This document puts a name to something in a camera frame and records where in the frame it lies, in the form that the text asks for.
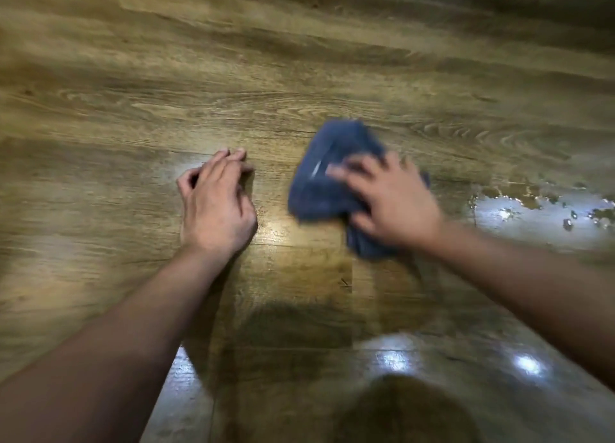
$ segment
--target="bare skin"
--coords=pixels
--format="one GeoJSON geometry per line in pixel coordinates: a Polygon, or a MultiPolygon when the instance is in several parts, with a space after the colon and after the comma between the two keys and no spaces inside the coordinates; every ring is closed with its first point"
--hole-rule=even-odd
{"type": "MultiPolygon", "coordinates": [[[[238,184],[251,170],[244,158],[244,151],[221,151],[178,179],[178,253],[123,302],[4,381],[0,440],[138,441],[211,282],[255,229],[254,207],[238,184]]],[[[345,166],[328,173],[370,205],[371,214],[353,214],[353,224],[442,260],[615,389],[615,296],[607,275],[447,221],[417,169],[402,167],[394,153],[384,162],[364,155],[350,162],[365,173],[345,166]]]]}
{"type": "Polygon", "coordinates": [[[416,167],[394,152],[383,161],[356,155],[328,174],[355,190],[371,208],[351,221],[389,244],[441,260],[486,295],[615,390],[615,285],[612,273],[573,258],[489,237],[448,221],[416,167]]]}
{"type": "Polygon", "coordinates": [[[177,181],[184,201],[181,248],[173,259],[123,302],[4,381],[1,441],[139,440],[211,282],[255,230],[254,207],[238,185],[251,170],[244,157],[245,151],[221,151],[184,173],[177,181]]]}

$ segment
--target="folded cloth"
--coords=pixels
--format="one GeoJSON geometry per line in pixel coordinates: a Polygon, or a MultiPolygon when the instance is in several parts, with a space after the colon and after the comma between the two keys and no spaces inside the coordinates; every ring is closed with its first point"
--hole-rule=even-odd
{"type": "MultiPolygon", "coordinates": [[[[358,120],[330,120],[314,136],[290,184],[288,210],[299,221],[315,221],[341,216],[346,221],[354,212],[369,207],[347,185],[325,174],[330,163],[340,164],[354,153],[382,157],[384,146],[358,120]]],[[[423,174],[429,185],[429,177],[423,174]]],[[[365,232],[346,224],[346,244],[361,258],[384,258],[397,249],[383,245],[365,232]]]]}

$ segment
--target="person's right arm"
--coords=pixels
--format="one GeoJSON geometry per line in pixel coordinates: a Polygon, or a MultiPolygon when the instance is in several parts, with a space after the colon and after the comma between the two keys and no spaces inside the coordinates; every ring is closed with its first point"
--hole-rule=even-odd
{"type": "Polygon", "coordinates": [[[448,221],[411,163],[351,157],[363,168],[328,174],[368,203],[353,214],[358,228],[389,244],[419,249],[444,262],[508,308],[553,346],[615,390],[615,277],[575,259],[499,240],[448,221]]]}

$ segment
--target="wooden floor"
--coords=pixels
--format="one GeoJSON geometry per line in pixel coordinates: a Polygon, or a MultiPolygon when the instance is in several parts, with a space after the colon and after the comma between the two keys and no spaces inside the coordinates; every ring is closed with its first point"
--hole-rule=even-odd
{"type": "Polygon", "coordinates": [[[173,180],[243,146],[259,230],[145,442],[612,442],[612,394],[472,287],[288,216],[329,117],[451,217],[614,264],[615,0],[0,0],[0,378],[164,263],[173,180]]]}

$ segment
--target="person's left arm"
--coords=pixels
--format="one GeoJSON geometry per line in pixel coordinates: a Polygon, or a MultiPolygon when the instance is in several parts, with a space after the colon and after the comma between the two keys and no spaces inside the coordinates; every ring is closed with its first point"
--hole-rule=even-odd
{"type": "Polygon", "coordinates": [[[214,278],[255,229],[254,207],[239,187],[241,173],[250,170],[244,157],[244,151],[221,151],[182,175],[182,246],[173,259],[0,385],[0,440],[138,441],[183,333],[214,278]]]}

